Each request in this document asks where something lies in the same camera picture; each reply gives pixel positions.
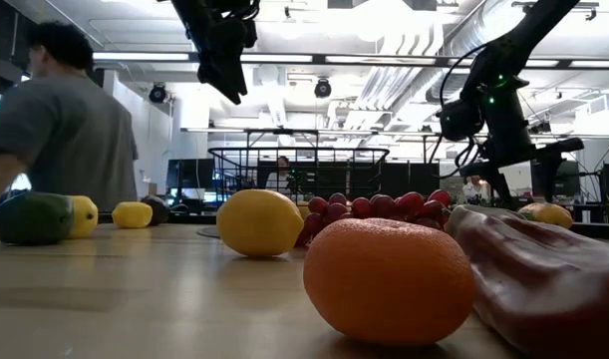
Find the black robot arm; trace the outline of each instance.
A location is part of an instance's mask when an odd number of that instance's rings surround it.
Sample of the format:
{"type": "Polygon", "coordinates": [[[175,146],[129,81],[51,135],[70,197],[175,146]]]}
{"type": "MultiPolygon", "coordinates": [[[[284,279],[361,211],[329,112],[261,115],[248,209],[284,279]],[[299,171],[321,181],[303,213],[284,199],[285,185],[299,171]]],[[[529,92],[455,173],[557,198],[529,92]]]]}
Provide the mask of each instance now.
{"type": "MultiPolygon", "coordinates": [[[[579,0],[539,0],[510,32],[487,43],[476,56],[459,99],[438,114],[442,136],[451,141],[471,139],[487,124],[487,140],[479,153],[487,162],[459,169],[462,176],[480,175],[497,191],[506,206],[513,205],[499,168],[536,160],[549,168],[542,179],[546,188],[560,165],[561,153],[583,149],[570,139],[537,149],[527,132],[517,90],[528,83],[517,77],[536,45],[567,15],[579,0]]],[[[545,194],[552,200],[552,193],[545,194]]]]}
{"type": "Polygon", "coordinates": [[[247,94],[240,55],[257,40],[253,18],[259,0],[231,0],[224,5],[216,0],[170,1],[197,49],[198,80],[239,105],[240,95],[247,94]]]}

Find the table surface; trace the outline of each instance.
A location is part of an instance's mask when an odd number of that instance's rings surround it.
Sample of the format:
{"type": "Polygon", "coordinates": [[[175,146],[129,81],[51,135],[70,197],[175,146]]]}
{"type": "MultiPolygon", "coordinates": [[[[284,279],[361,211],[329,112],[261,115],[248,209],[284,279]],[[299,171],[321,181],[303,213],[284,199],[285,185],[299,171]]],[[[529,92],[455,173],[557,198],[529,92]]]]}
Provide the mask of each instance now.
{"type": "Polygon", "coordinates": [[[310,303],[305,252],[237,255],[195,225],[48,247],[0,244],[0,358],[449,358],[518,355],[471,315],[423,349],[347,339],[310,303]]]}

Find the red bell pepper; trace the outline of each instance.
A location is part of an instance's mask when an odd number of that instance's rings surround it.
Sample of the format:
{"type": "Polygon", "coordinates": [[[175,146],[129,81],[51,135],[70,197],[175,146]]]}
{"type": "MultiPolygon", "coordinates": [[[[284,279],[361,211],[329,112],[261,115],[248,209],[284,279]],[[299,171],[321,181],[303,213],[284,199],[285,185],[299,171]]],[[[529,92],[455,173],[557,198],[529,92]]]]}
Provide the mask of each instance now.
{"type": "Polygon", "coordinates": [[[534,358],[609,359],[609,244],[520,214],[457,207],[481,320],[534,358]]]}

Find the black hair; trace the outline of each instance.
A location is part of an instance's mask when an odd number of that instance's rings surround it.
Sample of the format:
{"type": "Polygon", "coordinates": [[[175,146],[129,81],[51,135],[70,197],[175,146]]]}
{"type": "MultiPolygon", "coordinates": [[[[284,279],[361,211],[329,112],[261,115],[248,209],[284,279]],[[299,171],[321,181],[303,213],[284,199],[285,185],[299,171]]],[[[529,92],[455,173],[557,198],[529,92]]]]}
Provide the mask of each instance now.
{"type": "Polygon", "coordinates": [[[59,63],[78,70],[94,65],[94,49],[80,30],[62,22],[44,22],[27,34],[30,48],[43,46],[59,63]]]}

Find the gray t-shirt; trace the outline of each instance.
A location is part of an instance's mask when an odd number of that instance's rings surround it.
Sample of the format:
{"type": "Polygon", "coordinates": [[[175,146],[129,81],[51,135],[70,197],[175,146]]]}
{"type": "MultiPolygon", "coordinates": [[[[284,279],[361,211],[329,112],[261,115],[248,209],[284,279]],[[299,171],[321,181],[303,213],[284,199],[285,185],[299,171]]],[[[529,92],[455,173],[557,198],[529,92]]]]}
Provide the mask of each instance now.
{"type": "Polygon", "coordinates": [[[8,91],[0,153],[27,165],[36,191],[86,195],[101,211],[138,198],[131,114],[88,78],[34,79],[8,91]]]}

